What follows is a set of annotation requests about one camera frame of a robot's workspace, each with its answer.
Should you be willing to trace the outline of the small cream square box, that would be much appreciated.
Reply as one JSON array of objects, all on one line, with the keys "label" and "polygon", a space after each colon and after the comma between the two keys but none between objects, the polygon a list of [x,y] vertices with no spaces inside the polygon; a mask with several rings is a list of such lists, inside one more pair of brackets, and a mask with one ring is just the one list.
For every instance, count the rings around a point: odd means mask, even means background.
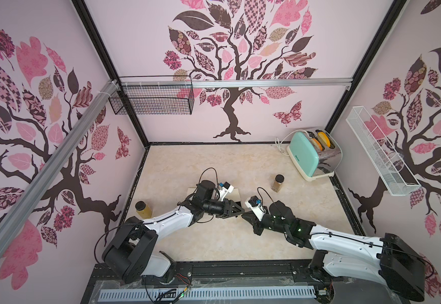
[{"label": "small cream square box", "polygon": [[227,198],[228,200],[232,200],[232,201],[234,201],[234,202],[240,202],[240,201],[241,201],[241,196],[240,196],[239,189],[238,189],[237,187],[234,188],[233,191],[230,192],[230,193],[226,196],[226,198]]}]

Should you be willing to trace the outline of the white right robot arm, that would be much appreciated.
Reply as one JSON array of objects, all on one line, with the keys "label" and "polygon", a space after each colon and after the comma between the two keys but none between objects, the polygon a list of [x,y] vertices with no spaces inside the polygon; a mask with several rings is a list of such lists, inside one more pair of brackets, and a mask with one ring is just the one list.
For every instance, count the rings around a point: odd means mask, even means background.
[{"label": "white right robot arm", "polygon": [[281,201],[265,207],[258,197],[252,196],[245,205],[249,211],[242,218],[256,235],[266,230],[281,233],[290,244],[315,251],[309,264],[312,278],[372,281],[406,300],[424,301],[425,261],[399,236],[387,233],[377,238],[334,231],[297,218]]}]

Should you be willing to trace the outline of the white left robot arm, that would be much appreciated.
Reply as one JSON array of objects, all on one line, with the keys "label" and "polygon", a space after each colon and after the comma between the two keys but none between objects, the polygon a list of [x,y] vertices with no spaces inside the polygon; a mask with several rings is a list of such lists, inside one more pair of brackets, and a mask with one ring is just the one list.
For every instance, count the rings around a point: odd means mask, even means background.
[{"label": "white left robot arm", "polygon": [[115,228],[115,236],[102,253],[102,260],[125,284],[143,276],[156,277],[162,284],[174,280],[176,261],[165,252],[155,253],[157,241],[201,223],[204,215],[229,219],[245,210],[239,201],[227,198],[234,190],[228,182],[200,181],[195,190],[172,211],[148,220],[130,217]]}]

